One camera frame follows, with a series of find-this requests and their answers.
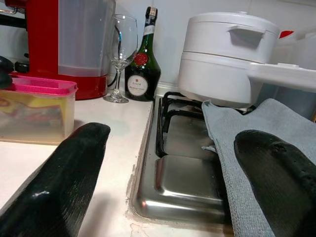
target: glass stem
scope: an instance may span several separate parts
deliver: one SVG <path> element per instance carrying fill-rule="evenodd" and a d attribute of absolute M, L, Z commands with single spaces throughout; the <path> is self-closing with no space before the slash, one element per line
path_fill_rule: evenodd
<path fill-rule="evenodd" d="M 120 75 L 122 74 L 122 71 L 120 69 L 117 69 L 117 81 L 115 82 L 115 93 L 119 93 L 119 81 L 120 81 Z"/>

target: pink lid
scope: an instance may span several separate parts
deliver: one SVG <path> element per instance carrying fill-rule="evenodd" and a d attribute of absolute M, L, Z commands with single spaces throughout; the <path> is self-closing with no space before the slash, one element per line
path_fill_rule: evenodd
<path fill-rule="evenodd" d="M 12 77 L 12 80 L 12 86 L 5 90 L 55 96 L 67 96 L 77 91 L 77 83 L 72 81 L 25 76 Z"/>

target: white appliance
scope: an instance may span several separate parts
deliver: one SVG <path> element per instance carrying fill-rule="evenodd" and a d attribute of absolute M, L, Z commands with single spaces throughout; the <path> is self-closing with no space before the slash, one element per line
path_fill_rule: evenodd
<path fill-rule="evenodd" d="M 233 108 L 253 105 L 263 82 L 316 92 L 316 71 L 266 64 L 279 34 L 277 25 L 246 12 L 192 17 L 181 57 L 180 92 Z"/>

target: green glass bottle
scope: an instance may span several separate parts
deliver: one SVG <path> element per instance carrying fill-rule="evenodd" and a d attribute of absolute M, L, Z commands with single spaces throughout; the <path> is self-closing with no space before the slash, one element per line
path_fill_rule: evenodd
<path fill-rule="evenodd" d="M 161 70 L 153 52 L 154 30 L 158 10 L 148 7 L 142 45 L 134 61 L 125 68 L 125 96 L 132 100 L 154 100 Z"/>

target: rice cooker lid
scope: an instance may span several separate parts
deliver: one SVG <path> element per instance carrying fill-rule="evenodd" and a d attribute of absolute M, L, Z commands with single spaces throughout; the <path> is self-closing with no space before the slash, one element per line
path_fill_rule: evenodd
<path fill-rule="evenodd" d="M 240 12 L 209 12 L 196 15 L 190 22 L 216 22 L 251 26 L 257 29 L 269 31 L 277 36 L 280 34 L 279 27 L 266 19 L 248 15 L 245 11 Z"/>

